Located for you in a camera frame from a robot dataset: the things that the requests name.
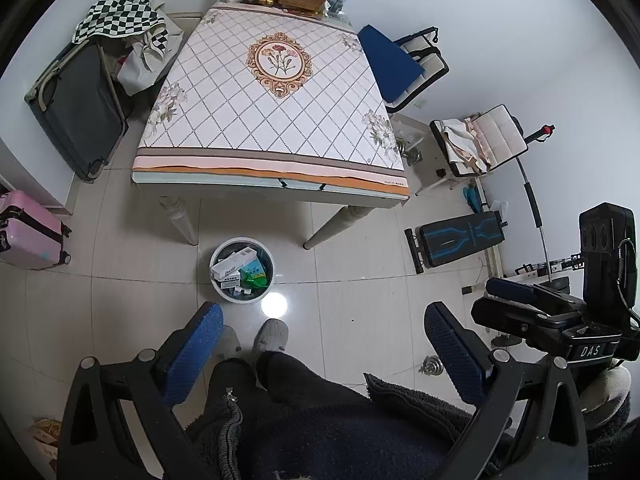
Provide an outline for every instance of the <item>zipper pull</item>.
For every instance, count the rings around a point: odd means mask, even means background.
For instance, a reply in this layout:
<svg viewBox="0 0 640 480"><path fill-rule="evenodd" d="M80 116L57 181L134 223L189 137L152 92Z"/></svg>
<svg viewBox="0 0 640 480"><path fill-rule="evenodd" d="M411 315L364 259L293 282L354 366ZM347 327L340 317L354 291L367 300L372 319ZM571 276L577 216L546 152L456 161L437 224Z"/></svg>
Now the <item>zipper pull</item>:
<svg viewBox="0 0 640 480"><path fill-rule="evenodd" d="M236 402L236 400L238 400L236 397L234 397L234 389L233 388L227 388L226 389L226 398L227 400L231 400L232 402Z"/></svg>

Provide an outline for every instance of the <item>suitcase strap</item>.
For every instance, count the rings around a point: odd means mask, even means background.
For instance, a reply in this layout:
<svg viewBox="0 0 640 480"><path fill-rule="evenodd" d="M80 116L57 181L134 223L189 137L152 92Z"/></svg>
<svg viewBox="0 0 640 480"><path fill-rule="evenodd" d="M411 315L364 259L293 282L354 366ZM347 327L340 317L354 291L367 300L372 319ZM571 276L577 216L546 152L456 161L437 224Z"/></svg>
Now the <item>suitcase strap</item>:
<svg viewBox="0 0 640 480"><path fill-rule="evenodd" d="M25 212L24 209L20 209L18 206L11 205L0 213L0 228L6 227L6 221L9 218L14 218L23 224L35 229L37 232L44 234L46 237L51 238L53 241L62 245L62 234L49 229L46 225L42 225L35 218Z"/></svg>

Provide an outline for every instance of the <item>orange stripe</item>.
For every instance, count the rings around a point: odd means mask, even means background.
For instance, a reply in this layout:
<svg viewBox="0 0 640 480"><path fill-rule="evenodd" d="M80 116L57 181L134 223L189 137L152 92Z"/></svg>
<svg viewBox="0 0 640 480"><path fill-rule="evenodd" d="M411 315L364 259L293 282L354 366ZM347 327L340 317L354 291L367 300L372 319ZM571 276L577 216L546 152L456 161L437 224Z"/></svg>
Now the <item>orange stripe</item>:
<svg viewBox="0 0 640 480"><path fill-rule="evenodd" d="M352 189L367 189L384 193L393 193L409 196L409 188L396 186L395 184L380 184L359 178L346 176L314 176L303 173L281 173L279 171L261 171L241 168L190 168L187 166L160 166L158 168L133 168L133 171L146 171L149 173L210 173L210 174L234 174L242 176L256 176L259 178L292 178L304 182L317 182L318 184L331 184L332 186L349 187Z"/></svg>

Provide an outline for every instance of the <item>shoe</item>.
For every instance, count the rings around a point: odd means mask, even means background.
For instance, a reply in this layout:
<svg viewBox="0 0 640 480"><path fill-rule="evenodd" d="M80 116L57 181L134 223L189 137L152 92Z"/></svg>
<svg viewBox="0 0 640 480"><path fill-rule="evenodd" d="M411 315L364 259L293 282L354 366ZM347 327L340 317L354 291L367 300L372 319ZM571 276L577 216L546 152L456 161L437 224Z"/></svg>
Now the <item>shoe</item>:
<svg viewBox="0 0 640 480"><path fill-rule="evenodd" d="M254 340L254 362L262 352L284 352L289 339L289 327L280 319L268 319Z"/></svg>
<svg viewBox="0 0 640 480"><path fill-rule="evenodd" d="M232 357L240 357L242 347L240 346L240 340L238 334L229 325L222 327L222 333L220 339L216 343L216 347L213 349L213 355L215 355L221 361L225 359L231 359Z"/></svg>

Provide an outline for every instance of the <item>metal screw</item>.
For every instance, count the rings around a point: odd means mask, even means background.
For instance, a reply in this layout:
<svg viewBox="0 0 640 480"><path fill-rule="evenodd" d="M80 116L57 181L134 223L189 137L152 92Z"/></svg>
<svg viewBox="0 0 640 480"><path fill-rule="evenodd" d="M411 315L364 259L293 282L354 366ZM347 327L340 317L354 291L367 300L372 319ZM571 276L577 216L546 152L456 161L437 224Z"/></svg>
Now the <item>metal screw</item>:
<svg viewBox="0 0 640 480"><path fill-rule="evenodd" d="M444 371L444 366L437 355L427 355L418 371L425 375L440 375Z"/></svg>
<svg viewBox="0 0 640 480"><path fill-rule="evenodd" d="M95 364L95 359L93 357L85 357L80 361L80 367L88 370Z"/></svg>
<svg viewBox="0 0 640 480"><path fill-rule="evenodd" d="M560 356L554 357L554 364L558 368L561 368L562 370L564 370L568 366L567 362L566 362L566 359L564 357L560 357Z"/></svg>
<svg viewBox="0 0 640 480"><path fill-rule="evenodd" d="M511 358L511 356L509 355L509 352L507 352L506 350L502 350L501 348L498 348L497 350L494 350L494 359L496 361L501 362L501 363L505 363L510 358Z"/></svg>
<svg viewBox="0 0 640 480"><path fill-rule="evenodd" d="M151 361L154 357L156 357L156 351L151 348L145 348L138 354L138 359L143 363Z"/></svg>

